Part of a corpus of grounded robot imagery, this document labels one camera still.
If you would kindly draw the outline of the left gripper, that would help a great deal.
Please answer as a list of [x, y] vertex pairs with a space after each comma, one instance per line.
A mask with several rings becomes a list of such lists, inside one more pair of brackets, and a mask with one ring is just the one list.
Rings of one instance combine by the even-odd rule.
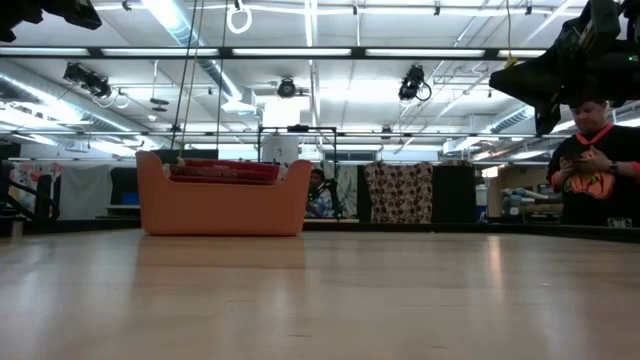
[[13, 28], [22, 22], [40, 23], [43, 10], [86, 29], [102, 26], [90, 0], [0, 0], [0, 41], [13, 42]]

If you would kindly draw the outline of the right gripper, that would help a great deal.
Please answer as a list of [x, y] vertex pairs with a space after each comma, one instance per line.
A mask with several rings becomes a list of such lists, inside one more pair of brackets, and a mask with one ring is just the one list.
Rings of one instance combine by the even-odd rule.
[[563, 29], [539, 57], [494, 72], [498, 90], [535, 108], [537, 135], [552, 132], [571, 97], [620, 106], [640, 100], [640, 0], [588, 0], [571, 40]]

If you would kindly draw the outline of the popcorn bag with nutrition label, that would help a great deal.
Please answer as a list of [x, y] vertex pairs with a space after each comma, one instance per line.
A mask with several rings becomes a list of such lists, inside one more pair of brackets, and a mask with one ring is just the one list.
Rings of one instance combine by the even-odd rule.
[[169, 172], [169, 179], [175, 182], [274, 185], [279, 179], [280, 168], [232, 169], [171, 165]]

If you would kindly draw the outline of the black ceiling spotlight cluster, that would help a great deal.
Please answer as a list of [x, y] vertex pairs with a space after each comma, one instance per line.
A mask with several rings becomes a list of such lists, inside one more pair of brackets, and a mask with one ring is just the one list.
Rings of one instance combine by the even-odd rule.
[[92, 97], [98, 99], [106, 99], [112, 94], [112, 89], [106, 76], [85, 68], [80, 63], [68, 63], [63, 74], [63, 79], [72, 84], [79, 85]]

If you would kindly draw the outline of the cluttered workbench shelving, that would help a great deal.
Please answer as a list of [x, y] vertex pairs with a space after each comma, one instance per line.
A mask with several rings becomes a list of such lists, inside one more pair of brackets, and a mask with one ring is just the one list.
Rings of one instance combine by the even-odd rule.
[[499, 218], [509, 223], [557, 224], [561, 195], [549, 185], [545, 166], [508, 166], [498, 172]]

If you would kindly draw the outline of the standing person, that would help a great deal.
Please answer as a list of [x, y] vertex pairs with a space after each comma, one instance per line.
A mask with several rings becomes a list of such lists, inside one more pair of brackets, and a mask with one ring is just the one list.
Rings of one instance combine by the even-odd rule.
[[562, 198], [560, 223], [640, 228], [640, 129], [612, 123], [605, 101], [570, 110], [576, 133], [554, 150], [547, 173]]

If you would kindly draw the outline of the black cabinet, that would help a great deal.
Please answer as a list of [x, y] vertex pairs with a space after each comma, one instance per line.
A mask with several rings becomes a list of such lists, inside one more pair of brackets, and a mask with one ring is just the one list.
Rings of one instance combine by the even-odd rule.
[[474, 223], [476, 190], [469, 166], [436, 166], [432, 178], [432, 223]]

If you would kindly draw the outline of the brown patterned cloth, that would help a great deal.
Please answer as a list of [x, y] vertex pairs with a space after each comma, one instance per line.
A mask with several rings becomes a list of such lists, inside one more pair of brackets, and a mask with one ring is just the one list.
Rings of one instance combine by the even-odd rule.
[[432, 217], [433, 166], [428, 162], [393, 165], [375, 162], [364, 175], [377, 223], [429, 224]]

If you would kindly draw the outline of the white hanging cloth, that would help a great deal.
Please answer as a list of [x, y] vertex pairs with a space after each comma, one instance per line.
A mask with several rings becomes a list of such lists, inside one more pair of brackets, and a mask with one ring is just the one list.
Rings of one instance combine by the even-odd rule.
[[111, 167], [65, 167], [60, 175], [59, 220], [95, 220], [111, 204]]

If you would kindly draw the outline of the round black ceiling lamp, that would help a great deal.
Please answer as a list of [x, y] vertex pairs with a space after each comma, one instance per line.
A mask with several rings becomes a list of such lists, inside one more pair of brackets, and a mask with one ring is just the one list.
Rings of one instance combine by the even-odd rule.
[[292, 78], [283, 78], [278, 85], [276, 94], [283, 99], [293, 98], [298, 93], [297, 87]]

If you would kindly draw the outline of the overhead LED light bar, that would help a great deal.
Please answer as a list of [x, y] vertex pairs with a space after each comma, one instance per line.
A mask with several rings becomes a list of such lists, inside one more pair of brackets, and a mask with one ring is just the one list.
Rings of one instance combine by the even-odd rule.
[[0, 46], [0, 58], [63, 59], [402, 59], [486, 60], [509, 56], [530, 59], [542, 55], [539, 48], [390, 48], [390, 47], [29, 47]]

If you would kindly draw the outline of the orange plastic basket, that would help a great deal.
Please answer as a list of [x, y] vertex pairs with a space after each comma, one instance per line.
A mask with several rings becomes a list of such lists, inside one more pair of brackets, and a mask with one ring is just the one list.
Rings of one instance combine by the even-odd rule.
[[154, 236], [295, 236], [303, 229], [311, 163], [276, 185], [174, 182], [160, 158], [136, 154], [142, 229]]

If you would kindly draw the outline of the white cylinder tank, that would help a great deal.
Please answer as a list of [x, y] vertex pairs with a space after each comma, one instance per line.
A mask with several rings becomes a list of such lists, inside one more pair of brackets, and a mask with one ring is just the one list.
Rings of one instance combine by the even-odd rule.
[[291, 164], [299, 157], [299, 138], [287, 135], [269, 135], [261, 141], [261, 162]]

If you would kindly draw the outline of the seated person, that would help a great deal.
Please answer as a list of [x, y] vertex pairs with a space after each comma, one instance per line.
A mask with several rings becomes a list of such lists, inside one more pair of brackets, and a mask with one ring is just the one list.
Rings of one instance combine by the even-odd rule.
[[314, 198], [306, 204], [307, 218], [332, 218], [334, 216], [331, 192], [325, 189], [326, 177], [322, 170], [312, 169], [309, 180], [309, 191]]

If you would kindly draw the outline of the long horizontal black rail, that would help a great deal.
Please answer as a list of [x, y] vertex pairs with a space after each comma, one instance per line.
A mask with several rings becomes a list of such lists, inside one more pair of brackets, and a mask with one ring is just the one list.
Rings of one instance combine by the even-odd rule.
[[[523, 139], [563, 139], [568, 138], [571, 135], [552, 133], [552, 134], [520, 134], [520, 133], [462, 133], [462, 132], [401, 132], [401, 133], [376, 133], [376, 132], [340, 132], [332, 130], [315, 130], [308, 132], [285, 132], [284, 130], [267, 129], [265, 131], [244, 131], [244, 132], [198, 132], [187, 131], [185, 136], [193, 137], [256, 137], [258, 135], [266, 134], [279, 134], [286, 136], [336, 136], [336, 137], [354, 137], [354, 138], [466, 138], [466, 137], [489, 137], [489, 138], [523, 138]], [[56, 130], [0, 130], [0, 135], [41, 135], [41, 136], [158, 136], [158, 137], [170, 137], [173, 136], [173, 132], [164, 131], [56, 131]]]

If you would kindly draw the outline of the black aluminium table frame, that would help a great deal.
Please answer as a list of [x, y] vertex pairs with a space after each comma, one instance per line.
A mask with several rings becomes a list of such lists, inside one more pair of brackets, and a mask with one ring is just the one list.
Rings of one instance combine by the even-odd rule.
[[[21, 225], [21, 235], [140, 229], [137, 219], [70, 220], [31, 222], [23, 218], [0, 218], [0, 238], [9, 237], [15, 225]], [[588, 239], [640, 245], [640, 228], [585, 227], [559, 224], [381, 224], [354, 222], [306, 222], [307, 232], [411, 232], [465, 234], [521, 234], [549, 237]]]

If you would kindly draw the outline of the black metal stand frame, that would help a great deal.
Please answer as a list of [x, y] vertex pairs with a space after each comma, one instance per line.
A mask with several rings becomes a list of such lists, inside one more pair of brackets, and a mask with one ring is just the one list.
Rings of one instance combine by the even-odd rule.
[[[315, 130], [322, 131], [325, 129], [337, 131], [336, 127], [316, 127], [316, 126], [298, 124], [298, 125], [290, 125], [290, 126], [259, 126], [258, 132], [265, 131], [267, 129], [273, 129], [276, 131], [284, 130], [285, 132], [287, 131], [288, 132], [308, 132], [308, 131], [315, 131]], [[269, 136], [269, 134], [257, 136], [257, 160], [260, 163], [265, 163], [265, 162], [261, 162], [261, 141], [266, 136]], [[338, 171], [337, 139], [338, 137], [336, 136], [311, 137], [311, 136], [302, 136], [302, 135], [296, 135], [294, 137], [299, 138], [299, 157], [297, 160], [306, 160], [306, 157], [303, 156], [304, 145], [306, 144], [307, 141], [309, 141], [311, 145], [314, 145], [316, 147], [315, 153], [319, 156], [319, 158], [316, 160], [309, 158], [309, 161], [312, 162], [312, 169], [322, 170], [325, 174], [326, 180], [335, 179], [337, 181], [337, 171]], [[284, 165], [280, 165], [278, 163], [265, 163], [265, 164], [278, 165], [281, 168], [281, 176], [284, 176], [284, 171], [288, 169], [293, 163], [284, 164]], [[311, 192], [309, 191], [309, 185], [308, 185], [306, 204], [308, 200], [312, 200], [313, 198], [314, 198], [314, 195], [312, 195]]]

